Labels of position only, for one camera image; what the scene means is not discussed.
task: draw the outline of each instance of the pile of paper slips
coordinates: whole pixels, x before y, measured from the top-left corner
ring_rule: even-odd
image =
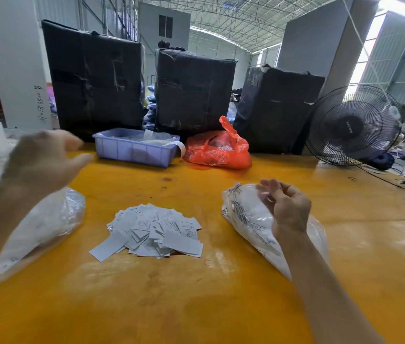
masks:
[[[198,221],[174,209],[140,204],[117,212],[107,228],[110,237],[89,252],[99,262],[126,248],[130,254],[158,259],[176,251],[193,257],[203,252]]]

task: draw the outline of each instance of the hand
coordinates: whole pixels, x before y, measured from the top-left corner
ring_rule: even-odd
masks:
[[[306,233],[311,201],[293,185],[273,180],[257,184],[258,196],[274,217],[271,227],[276,240],[284,233]]]
[[[64,130],[43,131],[24,136],[11,152],[0,185],[24,190],[38,199],[67,186],[92,159],[91,154],[67,158],[83,144]]]

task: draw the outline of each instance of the ceiling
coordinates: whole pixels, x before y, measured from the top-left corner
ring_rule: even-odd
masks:
[[[250,52],[282,41],[286,23],[332,0],[138,0],[190,13],[191,25]]]

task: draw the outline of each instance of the electric fan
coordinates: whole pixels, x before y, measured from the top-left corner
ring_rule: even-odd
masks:
[[[335,89],[314,104],[306,146],[329,164],[389,169],[394,158],[386,151],[401,131],[399,104],[375,86],[347,89]]]

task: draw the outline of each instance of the orange plastic bag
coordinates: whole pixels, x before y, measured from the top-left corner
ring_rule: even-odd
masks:
[[[188,138],[184,159],[213,167],[251,167],[248,142],[237,134],[226,116],[221,116],[219,121],[225,131],[204,132]]]

